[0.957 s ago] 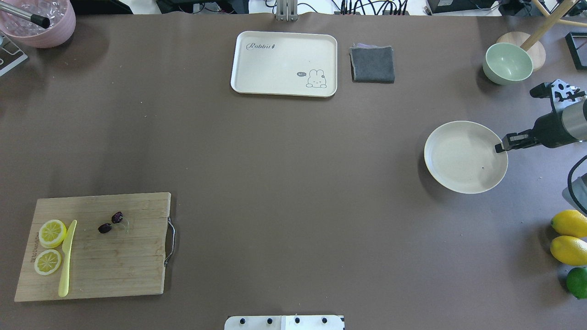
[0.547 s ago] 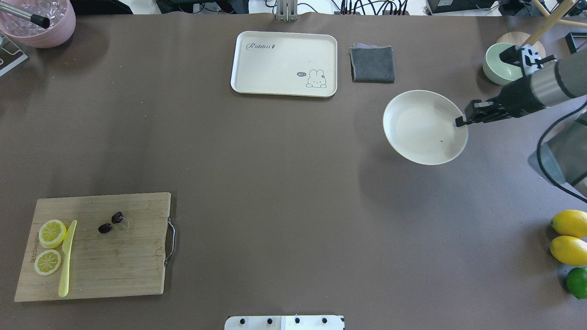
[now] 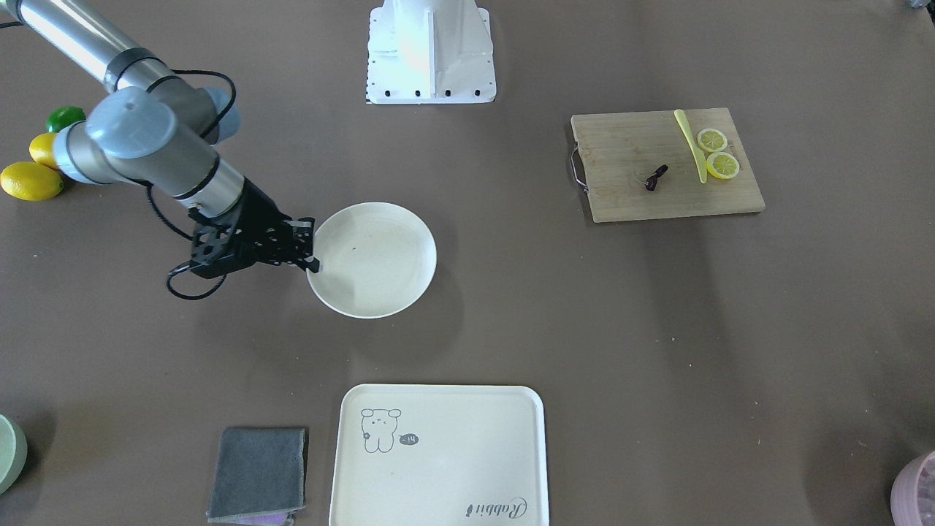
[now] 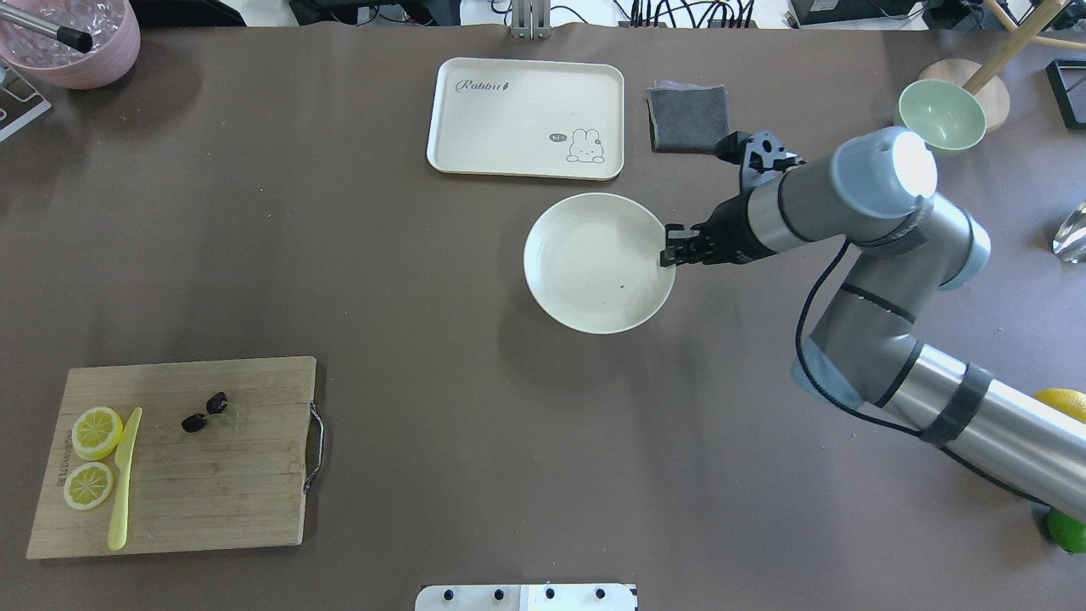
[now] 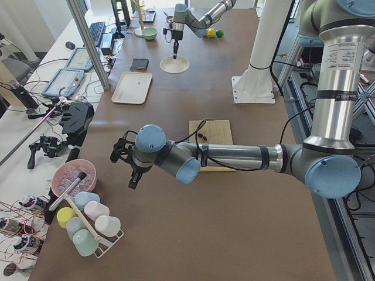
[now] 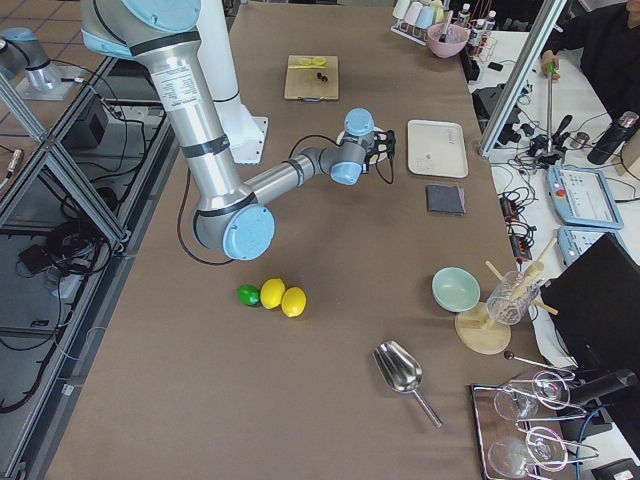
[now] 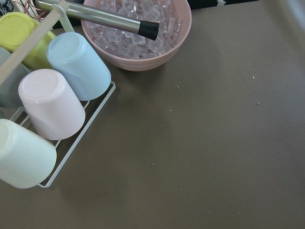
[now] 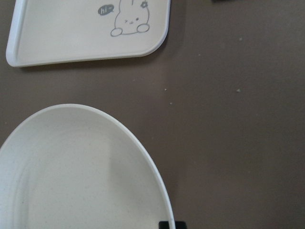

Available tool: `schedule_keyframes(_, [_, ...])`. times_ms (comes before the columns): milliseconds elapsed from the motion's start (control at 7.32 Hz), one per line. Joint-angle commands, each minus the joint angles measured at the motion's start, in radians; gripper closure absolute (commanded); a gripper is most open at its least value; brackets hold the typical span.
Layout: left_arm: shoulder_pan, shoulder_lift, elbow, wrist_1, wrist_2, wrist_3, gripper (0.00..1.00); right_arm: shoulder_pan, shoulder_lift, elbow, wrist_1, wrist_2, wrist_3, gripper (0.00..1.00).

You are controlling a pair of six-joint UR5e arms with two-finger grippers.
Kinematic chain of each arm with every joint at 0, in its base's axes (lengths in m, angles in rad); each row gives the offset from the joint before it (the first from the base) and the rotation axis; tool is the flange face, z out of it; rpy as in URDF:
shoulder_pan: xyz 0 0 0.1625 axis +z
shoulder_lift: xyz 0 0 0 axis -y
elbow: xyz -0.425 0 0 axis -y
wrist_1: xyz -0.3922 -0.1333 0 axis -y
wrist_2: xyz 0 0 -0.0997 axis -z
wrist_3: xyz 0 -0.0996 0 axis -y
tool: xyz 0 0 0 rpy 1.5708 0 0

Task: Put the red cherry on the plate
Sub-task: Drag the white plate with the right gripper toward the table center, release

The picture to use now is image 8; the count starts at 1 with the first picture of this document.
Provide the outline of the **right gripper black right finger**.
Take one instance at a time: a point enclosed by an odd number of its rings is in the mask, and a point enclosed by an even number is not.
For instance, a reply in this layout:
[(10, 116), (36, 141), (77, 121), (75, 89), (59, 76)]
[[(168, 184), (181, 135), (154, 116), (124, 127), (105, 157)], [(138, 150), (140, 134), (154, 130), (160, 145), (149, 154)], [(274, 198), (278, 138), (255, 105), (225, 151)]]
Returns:
[(175, 228), (176, 229), (186, 229), (186, 222), (185, 221), (175, 221)]

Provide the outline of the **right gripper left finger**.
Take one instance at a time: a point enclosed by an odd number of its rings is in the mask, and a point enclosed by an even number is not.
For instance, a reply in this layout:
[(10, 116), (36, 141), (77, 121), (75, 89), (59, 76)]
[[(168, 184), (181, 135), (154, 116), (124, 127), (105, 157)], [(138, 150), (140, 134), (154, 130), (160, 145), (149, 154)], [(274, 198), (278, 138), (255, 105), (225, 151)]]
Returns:
[(168, 221), (160, 221), (158, 224), (158, 229), (168, 229)]

